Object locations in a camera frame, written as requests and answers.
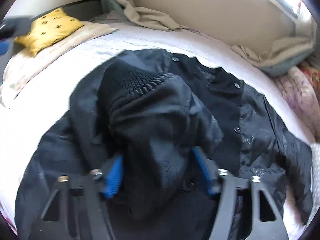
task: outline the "yellow pillow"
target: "yellow pillow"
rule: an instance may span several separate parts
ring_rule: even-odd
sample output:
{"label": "yellow pillow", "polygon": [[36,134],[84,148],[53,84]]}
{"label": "yellow pillow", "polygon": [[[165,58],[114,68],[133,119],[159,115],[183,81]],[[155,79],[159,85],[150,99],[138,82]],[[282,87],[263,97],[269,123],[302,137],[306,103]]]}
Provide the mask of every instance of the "yellow pillow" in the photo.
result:
{"label": "yellow pillow", "polygon": [[14,41],[28,47],[34,57],[41,49],[69,36],[83,25],[78,19],[68,16],[62,8],[58,8],[36,19],[31,25],[31,31]]}

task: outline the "black satin fabric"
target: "black satin fabric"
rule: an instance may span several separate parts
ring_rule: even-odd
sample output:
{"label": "black satin fabric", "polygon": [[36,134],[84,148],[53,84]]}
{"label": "black satin fabric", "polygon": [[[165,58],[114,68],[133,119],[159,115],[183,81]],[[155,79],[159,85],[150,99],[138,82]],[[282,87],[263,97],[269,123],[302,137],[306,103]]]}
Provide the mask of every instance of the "black satin fabric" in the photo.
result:
{"label": "black satin fabric", "polygon": [[[126,67],[144,71],[135,70],[148,82],[126,86],[119,78]],[[192,168],[194,145],[236,176],[260,176],[279,210],[288,179],[308,220],[311,150],[266,98],[223,68],[145,49],[124,51],[89,73],[71,95],[70,110],[42,137],[17,194],[20,239],[28,239],[58,176],[86,174],[119,149],[125,152],[124,183],[108,202],[117,239],[205,238],[217,203],[201,190]],[[190,182],[190,192],[183,191]]]}

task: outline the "bed sheet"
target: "bed sheet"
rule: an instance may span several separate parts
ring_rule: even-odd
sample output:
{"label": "bed sheet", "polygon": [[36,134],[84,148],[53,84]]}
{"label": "bed sheet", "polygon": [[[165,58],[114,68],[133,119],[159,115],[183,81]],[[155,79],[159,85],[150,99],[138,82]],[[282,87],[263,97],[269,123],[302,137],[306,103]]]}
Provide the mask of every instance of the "bed sheet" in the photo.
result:
{"label": "bed sheet", "polygon": [[[10,110],[0,108],[0,203],[12,222],[19,184],[41,136],[68,110],[69,96],[77,83],[125,49],[166,49],[197,57],[208,67],[222,66],[264,94],[296,137],[307,144],[315,141],[275,83],[223,42],[184,29],[163,32],[126,21],[106,23],[119,31],[87,41],[62,55],[28,82]],[[298,239],[304,227],[290,189],[284,205],[284,223],[290,240]]]}

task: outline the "jacket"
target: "jacket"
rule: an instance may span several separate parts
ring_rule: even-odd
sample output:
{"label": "jacket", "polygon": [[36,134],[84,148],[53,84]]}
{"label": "jacket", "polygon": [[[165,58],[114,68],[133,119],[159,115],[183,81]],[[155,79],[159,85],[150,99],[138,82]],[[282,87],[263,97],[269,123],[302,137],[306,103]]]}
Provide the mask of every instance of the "jacket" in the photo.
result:
{"label": "jacket", "polygon": [[70,110],[44,134],[18,190],[18,236],[28,239],[58,176],[87,174],[121,150],[123,186],[107,202],[116,238],[202,239],[217,203],[199,185],[190,153],[196,145],[235,176],[260,176],[279,210],[288,180],[307,222],[311,150],[266,98],[221,67],[145,49],[124,51],[89,73]]}

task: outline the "beige curtain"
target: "beige curtain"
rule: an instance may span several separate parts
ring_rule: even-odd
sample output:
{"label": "beige curtain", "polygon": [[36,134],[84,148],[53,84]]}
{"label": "beige curtain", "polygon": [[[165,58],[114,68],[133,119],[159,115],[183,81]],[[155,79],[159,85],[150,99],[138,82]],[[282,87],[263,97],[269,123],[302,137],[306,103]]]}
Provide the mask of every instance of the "beige curtain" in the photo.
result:
{"label": "beige curtain", "polygon": [[[116,10],[122,13],[122,8],[119,6],[121,5],[125,16],[140,26],[163,31],[182,28],[165,13],[135,7],[133,0],[114,1],[111,0],[111,3]],[[269,76],[280,76],[312,53],[316,44],[316,28],[315,21],[302,4],[294,37],[284,37],[274,41],[260,55],[253,52],[254,48],[249,49],[241,45],[232,46],[231,49]]]}

